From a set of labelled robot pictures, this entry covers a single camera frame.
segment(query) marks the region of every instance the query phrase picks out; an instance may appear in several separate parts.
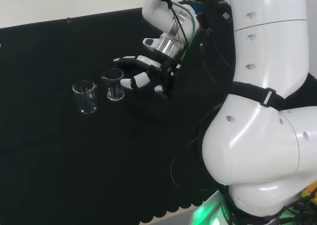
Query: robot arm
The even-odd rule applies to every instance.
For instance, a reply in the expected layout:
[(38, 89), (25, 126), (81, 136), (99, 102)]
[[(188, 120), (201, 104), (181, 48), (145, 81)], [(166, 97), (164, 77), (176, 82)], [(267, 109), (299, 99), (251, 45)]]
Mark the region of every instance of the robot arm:
[[(317, 109), (279, 112), (265, 106), (273, 92), (285, 99), (307, 77), (306, 0), (230, 2), (236, 46), (233, 81), (269, 89), (269, 93), (263, 104), (229, 94), (206, 131), (203, 158), (212, 177), (230, 185), (238, 208), (263, 217), (279, 212), (317, 180)], [(182, 8), (175, 7), (175, 12), (184, 16), (182, 26), (190, 39), (198, 24), (193, 28), (193, 21)], [(184, 47), (184, 35), (167, 3), (147, 0), (143, 16), (164, 32), (159, 40), (145, 39), (144, 44), (165, 59), (175, 59)], [(164, 65), (166, 62), (158, 69), (166, 71)], [(171, 69), (170, 74), (175, 74), (175, 68)]]
[(143, 44), (156, 55), (156, 60), (144, 56), (133, 57), (134, 59), (114, 60), (114, 64), (120, 69), (131, 68), (133, 61), (134, 68), (141, 68), (143, 73), (134, 76), (132, 79), (121, 80), (121, 85), (127, 89), (137, 89), (147, 85), (152, 78), (159, 79), (161, 84), (155, 87), (155, 92), (164, 96), (170, 96), (173, 82), (176, 76), (176, 68), (180, 67), (179, 59), (184, 55), (188, 45), (195, 36), (199, 23), (195, 11), (189, 5), (180, 5), (180, 0), (173, 0), (173, 11), (168, 8), (166, 2), (160, 0), (147, 0), (143, 8), (144, 18), (163, 31), (159, 39), (146, 38)]

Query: cable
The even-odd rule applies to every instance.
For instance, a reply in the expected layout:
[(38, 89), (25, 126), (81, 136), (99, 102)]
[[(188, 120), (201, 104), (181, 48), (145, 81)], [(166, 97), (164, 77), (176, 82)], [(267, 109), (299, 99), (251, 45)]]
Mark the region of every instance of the cable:
[(177, 16), (177, 14), (175, 13), (175, 10), (174, 10), (172, 7), (171, 7), (170, 9), (172, 10), (172, 12), (173, 12), (173, 14), (174, 14), (174, 17), (175, 17), (175, 19), (177, 20), (177, 22), (178, 22), (178, 24), (179, 24), (179, 27), (180, 27), (180, 29), (181, 29), (183, 35), (184, 35), (184, 38), (185, 38), (185, 43), (186, 43), (186, 45), (184, 46), (184, 49), (183, 49), (183, 53), (184, 53), (184, 52), (185, 52), (185, 48), (186, 48), (186, 50), (189, 48), (188, 42), (187, 42), (187, 37), (186, 37), (186, 34), (185, 34), (185, 32), (184, 32), (184, 29), (183, 29), (183, 27), (182, 27), (181, 22), (179, 21), (179, 18), (178, 18), (178, 16)]
[[(199, 121), (198, 123), (196, 124), (196, 126), (194, 127), (194, 133), (196, 134), (196, 130), (197, 128), (199, 128), (204, 122), (206, 122), (207, 119), (209, 119), (213, 114), (216, 114), (217, 113), (217, 110), (220, 109), (220, 107), (222, 106), (222, 103), (212, 107)], [(177, 187), (177, 188), (181, 188), (181, 186), (174, 180), (174, 177), (173, 177), (173, 165), (174, 165), (174, 162), (176, 161), (176, 159), (179, 157), (179, 155), (183, 152), (183, 151), (186, 151), (190, 148), (193, 148), (193, 145), (198, 141), (198, 135), (183, 149), (181, 149), (176, 155), (175, 157), (173, 158), (172, 160), (172, 163), (171, 163), (171, 166), (170, 166), (170, 176), (171, 176), (171, 179), (172, 179), (172, 182), (173, 184)], [(194, 190), (199, 190), (199, 191), (207, 191), (209, 189), (194, 189)]]
[[(182, 5), (178, 4), (178, 3), (175, 3), (175, 2), (173, 2), (173, 5), (175, 5), (175, 6), (177, 6), (177, 7), (180, 7), (181, 9), (185, 10), (185, 11), (190, 15), (190, 17), (191, 17), (191, 19), (192, 19), (192, 23), (193, 23), (193, 33), (192, 33), (192, 36), (191, 36), (191, 38), (190, 38), (190, 40), (189, 40), (189, 45), (188, 45), (188, 49), (189, 49), (189, 48), (191, 47), (191, 45), (192, 45), (192, 43), (193, 43), (193, 40), (194, 40), (194, 37), (195, 37), (195, 35), (196, 35), (196, 23), (195, 23), (195, 19), (194, 19), (192, 13), (191, 13), (187, 8), (185, 8), (184, 6), (182, 6)], [(187, 50), (184, 52), (184, 54), (183, 54), (183, 56), (182, 56), (181, 59), (184, 59), (186, 53), (187, 53)]]
[[(181, 31), (182, 31), (182, 33), (183, 33), (183, 36), (184, 36), (184, 38), (185, 38), (186, 46), (185, 46), (185, 48), (183, 49), (183, 55), (182, 55), (182, 58), (181, 58), (181, 60), (183, 60), (184, 57), (185, 57), (185, 55), (186, 55), (186, 53), (187, 53), (187, 50), (190, 48), (190, 46), (191, 46), (191, 44), (192, 44), (192, 42), (193, 42), (193, 39), (194, 39), (195, 34), (196, 34), (196, 23), (195, 23), (195, 19), (194, 19), (192, 13), (191, 13), (187, 8), (183, 7), (182, 5), (180, 5), (180, 4), (178, 4), (178, 3), (175, 3), (175, 2), (172, 2), (171, 0), (161, 0), (161, 1), (165, 1), (165, 2), (167, 2), (167, 4), (169, 5), (168, 8), (170, 8), (170, 9), (172, 10), (173, 15), (174, 15), (174, 17), (176, 18), (176, 20), (177, 20), (177, 22), (178, 22), (178, 24), (179, 24), (179, 26), (180, 26), (180, 29), (181, 29)], [(181, 25), (181, 23), (180, 23), (180, 21), (179, 21), (177, 15), (176, 15), (175, 11), (174, 11), (174, 9), (170, 6), (170, 4), (175, 5), (175, 6), (179, 7), (179, 8), (181, 8), (181, 9), (185, 10), (185, 11), (190, 15), (190, 17), (191, 17), (191, 19), (192, 19), (193, 33), (192, 33), (192, 36), (191, 36), (191, 38), (190, 38), (189, 43), (188, 43), (188, 41), (187, 41), (187, 37), (186, 37), (186, 34), (185, 34), (185, 32), (184, 32), (184, 29), (183, 29), (183, 27), (182, 27), (182, 25)]]

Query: screw hole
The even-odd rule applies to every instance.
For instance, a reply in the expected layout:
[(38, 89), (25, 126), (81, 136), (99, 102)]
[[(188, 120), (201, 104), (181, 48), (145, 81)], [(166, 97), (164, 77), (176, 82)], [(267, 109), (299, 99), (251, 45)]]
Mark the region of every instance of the screw hole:
[(232, 117), (232, 116), (227, 116), (226, 120), (228, 120), (229, 122), (235, 122), (236, 121), (236, 119), (234, 117)]
[(307, 132), (303, 132), (303, 138), (306, 140), (306, 141), (309, 141), (309, 135)]

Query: black table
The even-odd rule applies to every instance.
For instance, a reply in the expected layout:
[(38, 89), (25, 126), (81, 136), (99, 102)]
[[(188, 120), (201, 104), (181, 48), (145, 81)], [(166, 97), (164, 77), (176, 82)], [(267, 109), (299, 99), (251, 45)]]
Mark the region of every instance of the black table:
[[(209, 10), (218, 50), (234, 65), (232, 23), (214, 3)], [(118, 57), (150, 56), (142, 40), (160, 34), (140, 9), (0, 30), (1, 224), (138, 224), (215, 192), (188, 146), (193, 126), (225, 97), (202, 67), (204, 36), (178, 71), (172, 100), (105, 97), (101, 72)], [(233, 72), (206, 47), (209, 70), (226, 91)], [(90, 117), (76, 112), (71, 94), (81, 79), (99, 86), (99, 110)], [(315, 87), (309, 77), (287, 106), (302, 106), (300, 97), (315, 105), (308, 97)], [(175, 155), (181, 188), (170, 176)]]

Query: green light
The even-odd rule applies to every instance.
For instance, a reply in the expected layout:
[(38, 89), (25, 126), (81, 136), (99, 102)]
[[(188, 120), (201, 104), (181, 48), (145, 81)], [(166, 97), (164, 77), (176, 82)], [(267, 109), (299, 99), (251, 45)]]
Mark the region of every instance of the green light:
[(212, 221), (211, 225), (220, 225), (220, 222), (219, 222), (218, 218), (215, 218), (215, 219)]
[(205, 208), (204, 207), (201, 207), (200, 209), (198, 209), (197, 210), (197, 212), (195, 213), (195, 215), (197, 216), (197, 217), (200, 217), (201, 215), (202, 215), (202, 212), (205, 210)]

